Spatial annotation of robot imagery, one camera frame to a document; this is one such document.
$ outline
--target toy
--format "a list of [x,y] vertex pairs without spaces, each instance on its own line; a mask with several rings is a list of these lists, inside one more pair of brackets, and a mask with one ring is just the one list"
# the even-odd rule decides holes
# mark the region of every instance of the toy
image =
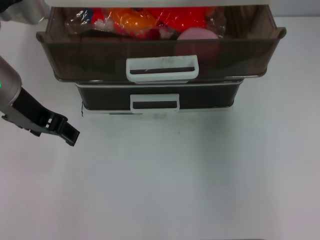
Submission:
[[141,11],[132,8],[108,8],[108,15],[114,21],[115,29],[121,34],[127,32],[129,35],[144,35],[143,32],[156,27],[158,23],[145,8]]
[[206,27],[206,8],[205,7],[156,7],[147,10],[165,25],[184,32],[189,28]]

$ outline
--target drawer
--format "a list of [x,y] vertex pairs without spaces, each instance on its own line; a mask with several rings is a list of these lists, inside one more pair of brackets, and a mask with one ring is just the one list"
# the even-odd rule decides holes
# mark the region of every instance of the drawer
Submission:
[[76,83],[76,86],[87,110],[108,113],[142,113],[144,111],[161,113],[230,107],[234,103],[242,82],[243,79],[228,83],[207,84],[85,85]]
[[[285,28],[276,26],[268,5],[224,7],[225,36],[212,40],[147,41],[95,36],[89,32],[69,36],[65,29],[65,18],[70,11],[76,11],[76,8],[52,7],[46,31],[36,35],[56,78],[62,82],[134,82],[135,80],[128,79],[131,68],[127,60],[139,61],[145,58],[176,61],[180,64],[179,70],[174,72],[180,76],[177,79],[191,83],[260,77],[265,74],[280,39],[286,35]],[[183,56],[191,59],[185,61],[184,65],[180,61]],[[143,62],[148,63],[149,60],[140,61],[142,64],[138,66],[138,70],[147,68]],[[157,61],[154,66],[155,69],[160,68],[157,67]],[[162,73],[156,78],[159,81],[176,80],[170,79],[167,70],[150,74],[156,76]],[[135,79],[145,77],[145,73],[135,74]]]

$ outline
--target white drawer handle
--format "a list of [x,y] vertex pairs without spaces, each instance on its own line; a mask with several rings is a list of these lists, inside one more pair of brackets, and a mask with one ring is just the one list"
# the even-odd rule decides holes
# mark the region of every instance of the white drawer handle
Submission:
[[179,94],[130,95],[133,114],[176,113],[180,110]]
[[125,71],[128,80],[136,84],[164,83],[163,81],[187,83],[188,80],[198,76],[199,64],[197,55],[128,58]]

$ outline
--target white table surface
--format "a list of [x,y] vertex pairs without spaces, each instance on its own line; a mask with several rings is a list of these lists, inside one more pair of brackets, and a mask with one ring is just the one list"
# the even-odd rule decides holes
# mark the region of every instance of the white table surface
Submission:
[[0,120],[0,239],[319,239],[320,17],[275,20],[287,36],[232,108],[166,117],[82,117],[35,38],[45,23],[2,23],[0,55],[80,136]]

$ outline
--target transparent brown drawer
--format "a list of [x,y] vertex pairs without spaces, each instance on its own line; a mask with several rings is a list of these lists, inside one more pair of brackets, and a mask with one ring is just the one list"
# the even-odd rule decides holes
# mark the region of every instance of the transparent brown drawer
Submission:
[[286,35],[268,5],[224,7],[225,36],[214,40],[146,41],[94,32],[69,36],[65,17],[70,11],[75,8],[53,7],[46,31],[36,35],[62,82],[127,84],[127,59],[174,56],[196,56],[198,74],[189,82],[260,77]]

